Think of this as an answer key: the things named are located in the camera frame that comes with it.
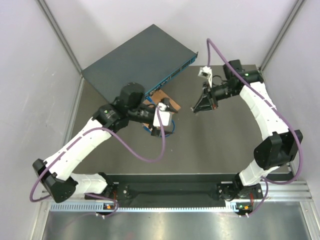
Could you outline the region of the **dark blue network switch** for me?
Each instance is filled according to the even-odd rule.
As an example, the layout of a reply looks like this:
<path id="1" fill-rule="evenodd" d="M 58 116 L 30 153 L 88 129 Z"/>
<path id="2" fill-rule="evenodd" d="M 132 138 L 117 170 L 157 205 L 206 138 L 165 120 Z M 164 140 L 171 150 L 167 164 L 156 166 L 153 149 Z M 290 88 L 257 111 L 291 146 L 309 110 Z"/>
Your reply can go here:
<path id="1" fill-rule="evenodd" d="M 197 57 L 197 52 L 152 24 L 83 69 L 81 74 L 111 102 L 131 82 L 142 85 L 145 96 L 151 96 Z"/>

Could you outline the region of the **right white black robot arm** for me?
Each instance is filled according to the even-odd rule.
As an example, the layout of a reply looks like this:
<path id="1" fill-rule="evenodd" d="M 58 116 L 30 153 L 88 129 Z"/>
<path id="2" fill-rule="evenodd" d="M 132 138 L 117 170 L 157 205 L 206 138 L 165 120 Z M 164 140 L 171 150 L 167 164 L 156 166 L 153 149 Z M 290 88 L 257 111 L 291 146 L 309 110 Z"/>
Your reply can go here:
<path id="1" fill-rule="evenodd" d="M 205 79 L 201 97 L 192 108 L 194 113 L 212 111 L 218 102 L 240 96 L 249 107 L 261 132 L 262 142 L 253 151 L 253 161 L 237 173 L 230 187 L 219 191 L 220 197 L 231 201 L 245 198 L 256 188 L 261 178 L 294 160 L 303 135 L 300 130 L 291 133 L 289 126 L 276 113 L 258 70 L 243 69 L 240 60 L 223 66 L 226 79 L 219 85 L 213 83 L 212 69 L 204 66 L 198 76 Z"/>

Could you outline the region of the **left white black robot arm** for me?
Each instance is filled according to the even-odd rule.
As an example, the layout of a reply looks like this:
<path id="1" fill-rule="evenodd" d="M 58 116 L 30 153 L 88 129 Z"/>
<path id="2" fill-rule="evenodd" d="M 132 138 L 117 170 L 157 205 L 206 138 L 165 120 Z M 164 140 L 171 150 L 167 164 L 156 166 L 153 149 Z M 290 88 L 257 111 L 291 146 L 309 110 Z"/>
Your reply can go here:
<path id="1" fill-rule="evenodd" d="M 169 98 L 162 98 L 157 104 L 145 104 L 145 89 L 141 84 L 130 82 L 122 87 L 119 96 L 102 105 L 87 121 L 85 126 L 60 150 L 45 160 L 37 159 L 32 167 L 37 174 L 37 184 L 42 184 L 56 203 L 62 203 L 74 196 L 87 195 L 94 199 L 109 198 L 114 192 L 114 182 L 103 172 L 77 174 L 75 168 L 100 144 L 116 138 L 136 158 L 154 163 L 165 151 L 168 127 L 172 116 L 178 110 Z M 128 146 L 117 132 L 129 122 L 148 125 L 152 136 L 162 138 L 160 155 L 147 159 Z"/>

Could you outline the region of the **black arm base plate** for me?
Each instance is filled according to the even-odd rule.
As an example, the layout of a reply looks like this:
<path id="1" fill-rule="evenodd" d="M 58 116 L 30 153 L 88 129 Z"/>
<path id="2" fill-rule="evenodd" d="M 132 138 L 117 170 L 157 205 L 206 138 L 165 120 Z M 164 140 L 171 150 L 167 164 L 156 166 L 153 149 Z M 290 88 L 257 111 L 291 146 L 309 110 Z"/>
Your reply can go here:
<path id="1" fill-rule="evenodd" d="M 226 201 L 263 198 L 261 185 L 243 186 L 238 174 L 114 174 L 102 194 L 86 200 L 116 200 L 122 208 L 221 207 Z"/>

